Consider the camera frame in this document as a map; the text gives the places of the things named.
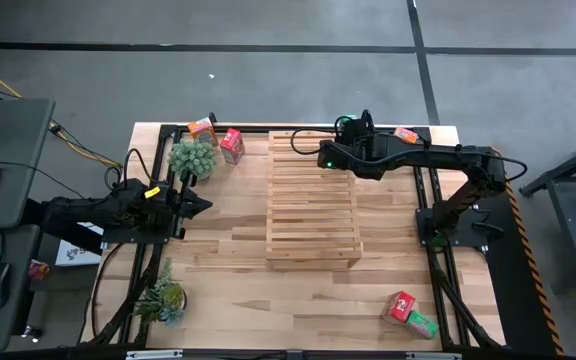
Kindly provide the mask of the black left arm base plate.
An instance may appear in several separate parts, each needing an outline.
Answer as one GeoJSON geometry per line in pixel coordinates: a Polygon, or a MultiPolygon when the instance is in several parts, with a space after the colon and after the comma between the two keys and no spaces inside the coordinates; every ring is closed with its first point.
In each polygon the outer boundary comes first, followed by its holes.
{"type": "Polygon", "coordinates": [[[110,244],[164,244],[173,235],[174,223],[146,223],[107,227],[101,235],[103,243],[110,244]]]}

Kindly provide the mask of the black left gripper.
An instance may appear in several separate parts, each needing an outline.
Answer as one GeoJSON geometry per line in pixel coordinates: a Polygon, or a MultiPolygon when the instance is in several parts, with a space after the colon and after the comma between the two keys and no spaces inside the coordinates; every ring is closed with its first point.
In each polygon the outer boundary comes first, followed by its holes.
{"type": "MultiPolygon", "coordinates": [[[[194,175],[192,173],[183,173],[181,179],[181,188],[179,190],[174,188],[174,179],[171,178],[167,183],[161,185],[165,191],[165,203],[167,205],[170,215],[170,223],[167,230],[167,235],[171,238],[176,238],[179,233],[179,222],[182,220],[182,206],[185,201],[188,186],[192,186],[194,182],[194,175]]],[[[210,209],[213,203],[209,200],[203,199],[195,192],[189,193],[189,202],[192,206],[189,208],[189,218],[193,219],[203,211],[210,209]]]]}

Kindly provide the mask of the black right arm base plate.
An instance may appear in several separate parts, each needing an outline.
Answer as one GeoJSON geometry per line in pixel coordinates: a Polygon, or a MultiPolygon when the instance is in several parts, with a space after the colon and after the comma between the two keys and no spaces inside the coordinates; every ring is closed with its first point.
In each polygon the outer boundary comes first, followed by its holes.
{"type": "Polygon", "coordinates": [[[501,227],[488,222],[489,215],[489,210],[468,209],[460,215],[455,231],[442,235],[432,227],[432,210],[418,209],[415,218],[419,242],[432,247],[486,247],[504,235],[501,227]]]}

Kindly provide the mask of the red cereal box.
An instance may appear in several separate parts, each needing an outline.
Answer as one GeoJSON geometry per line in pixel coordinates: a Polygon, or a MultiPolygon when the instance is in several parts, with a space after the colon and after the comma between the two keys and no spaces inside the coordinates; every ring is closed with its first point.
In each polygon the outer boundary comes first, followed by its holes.
{"type": "Polygon", "coordinates": [[[413,310],[416,298],[405,291],[390,295],[381,311],[380,318],[391,324],[405,324],[413,310]]]}
{"type": "Polygon", "coordinates": [[[220,149],[226,163],[237,165],[245,153],[245,145],[239,130],[229,128],[221,140],[220,149]]]}

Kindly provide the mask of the small pink item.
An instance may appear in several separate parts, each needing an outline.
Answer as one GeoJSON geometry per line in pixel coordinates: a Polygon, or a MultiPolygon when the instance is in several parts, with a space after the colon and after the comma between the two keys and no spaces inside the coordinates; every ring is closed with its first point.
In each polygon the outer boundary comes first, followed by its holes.
{"type": "Polygon", "coordinates": [[[43,280],[51,268],[47,263],[32,259],[29,263],[27,276],[31,281],[43,280]]]}

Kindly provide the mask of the orange cereal box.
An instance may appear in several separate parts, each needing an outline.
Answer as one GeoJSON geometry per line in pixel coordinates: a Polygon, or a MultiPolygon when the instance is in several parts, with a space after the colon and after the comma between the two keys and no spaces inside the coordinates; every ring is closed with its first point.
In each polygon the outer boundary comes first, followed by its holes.
{"type": "Polygon", "coordinates": [[[187,127],[195,141],[207,143],[213,147],[218,145],[218,139],[209,117],[190,122],[187,127]]]}
{"type": "Polygon", "coordinates": [[[416,144],[419,140],[419,135],[415,131],[404,127],[397,127],[393,135],[408,144],[416,144]]]}

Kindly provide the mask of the wooden slatted shelf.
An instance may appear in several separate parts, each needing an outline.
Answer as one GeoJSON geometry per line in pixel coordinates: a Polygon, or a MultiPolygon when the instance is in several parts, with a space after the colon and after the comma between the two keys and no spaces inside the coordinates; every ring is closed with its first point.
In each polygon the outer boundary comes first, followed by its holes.
{"type": "Polygon", "coordinates": [[[268,137],[267,266],[276,271],[334,271],[363,256],[355,178],[317,165],[331,133],[272,131],[268,137]]]}

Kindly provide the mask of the round pale green succulent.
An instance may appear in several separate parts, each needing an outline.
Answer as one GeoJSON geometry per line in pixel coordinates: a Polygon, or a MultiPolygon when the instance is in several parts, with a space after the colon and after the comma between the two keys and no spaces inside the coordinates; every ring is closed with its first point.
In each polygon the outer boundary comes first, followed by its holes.
{"type": "Polygon", "coordinates": [[[179,177],[190,173],[198,180],[208,178],[217,166],[213,146],[206,142],[181,140],[172,146],[168,157],[171,170],[179,177]]]}

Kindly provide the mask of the white printed carton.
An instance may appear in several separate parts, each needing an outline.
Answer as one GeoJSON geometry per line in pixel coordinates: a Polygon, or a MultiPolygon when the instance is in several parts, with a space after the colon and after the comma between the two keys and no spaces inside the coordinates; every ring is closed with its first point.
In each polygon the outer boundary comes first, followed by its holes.
{"type": "Polygon", "coordinates": [[[59,243],[55,265],[61,267],[98,265],[101,256],[76,247],[68,241],[61,240],[59,243]]]}

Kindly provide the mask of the spiky green succulent plant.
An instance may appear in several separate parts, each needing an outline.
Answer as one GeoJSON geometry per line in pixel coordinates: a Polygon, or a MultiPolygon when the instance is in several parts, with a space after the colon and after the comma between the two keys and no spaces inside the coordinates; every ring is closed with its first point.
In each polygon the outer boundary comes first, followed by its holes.
{"type": "Polygon", "coordinates": [[[144,291],[133,314],[146,324],[160,322],[174,327],[182,320],[186,307],[185,289],[172,279],[172,259],[166,258],[161,277],[144,291]]]}

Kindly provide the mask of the black mat hazard stripe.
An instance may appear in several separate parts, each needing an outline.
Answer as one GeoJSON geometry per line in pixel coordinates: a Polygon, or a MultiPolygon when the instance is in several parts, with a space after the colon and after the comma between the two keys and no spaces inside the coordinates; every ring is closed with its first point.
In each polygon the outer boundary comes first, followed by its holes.
{"type": "Polygon", "coordinates": [[[515,352],[557,356],[564,353],[520,214],[508,182],[496,197],[483,198],[490,221],[504,230],[489,245],[487,263],[506,345],[515,352]]]}

